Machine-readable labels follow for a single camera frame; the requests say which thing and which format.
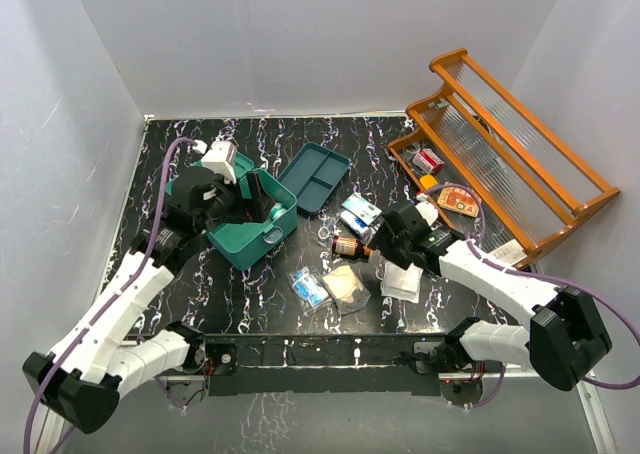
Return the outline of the brown medicine bottle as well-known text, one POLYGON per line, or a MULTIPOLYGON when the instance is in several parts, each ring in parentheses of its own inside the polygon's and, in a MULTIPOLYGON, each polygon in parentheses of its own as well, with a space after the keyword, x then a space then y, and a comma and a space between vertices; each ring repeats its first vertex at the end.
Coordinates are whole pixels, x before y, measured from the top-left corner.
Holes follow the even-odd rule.
POLYGON ((332 253, 350 259, 368 260, 372 250, 357 238, 335 236, 332 241, 332 253))

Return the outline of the beige bandage bag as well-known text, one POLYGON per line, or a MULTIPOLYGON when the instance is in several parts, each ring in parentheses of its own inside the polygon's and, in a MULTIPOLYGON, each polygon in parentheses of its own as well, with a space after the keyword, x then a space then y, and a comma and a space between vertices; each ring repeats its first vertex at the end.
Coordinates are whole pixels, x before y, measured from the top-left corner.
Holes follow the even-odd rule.
POLYGON ((350 264, 343 264, 325 274, 321 281, 334 300, 340 315, 364 309, 371 293, 350 264))

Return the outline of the white medicine bottle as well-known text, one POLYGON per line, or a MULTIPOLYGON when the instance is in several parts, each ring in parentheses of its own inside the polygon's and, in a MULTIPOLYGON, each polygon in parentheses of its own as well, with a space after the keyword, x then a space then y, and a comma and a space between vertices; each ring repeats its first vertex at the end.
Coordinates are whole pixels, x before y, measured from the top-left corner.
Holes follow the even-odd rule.
POLYGON ((269 220, 275 223, 279 218, 284 216, 288 212, 288 208, 282 203, 275 203, 270 212, 269 212, 269 220))

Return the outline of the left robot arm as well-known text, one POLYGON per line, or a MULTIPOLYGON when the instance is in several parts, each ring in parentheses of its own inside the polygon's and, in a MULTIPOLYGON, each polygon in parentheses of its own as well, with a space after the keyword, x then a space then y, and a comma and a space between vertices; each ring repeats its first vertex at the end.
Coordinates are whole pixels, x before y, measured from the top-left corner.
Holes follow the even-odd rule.
POLYGON ((112 282, 47 354, 33 352, 22 371, 35 401, 85 434, 100 429, 121 398, 167 370, 199 372, 204 336, 179 321, 133 348, 121 343, 150 302, 199 254, 220 224, 267 221, 275 200, 260 170, 237 183, 190 167, 163 181, 149 225, 141 229, 112 282))

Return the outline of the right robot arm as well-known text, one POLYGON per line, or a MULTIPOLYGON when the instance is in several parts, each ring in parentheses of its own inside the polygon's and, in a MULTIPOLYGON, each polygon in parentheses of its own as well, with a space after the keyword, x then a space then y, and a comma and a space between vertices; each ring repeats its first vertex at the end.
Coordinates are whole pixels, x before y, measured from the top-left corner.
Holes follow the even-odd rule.
POLYGON ((375 220, 368 245, 400 268, 422 268, 466 287, 516 322, 492 324, 468 317, 424 361, 460 371, 479 361, 515 364, 570 391, 610 352, 611 338, 584 290, 503 266, 476 249, 473 240, 437 221, 437 210, 429 203, 394 206, 375 220))

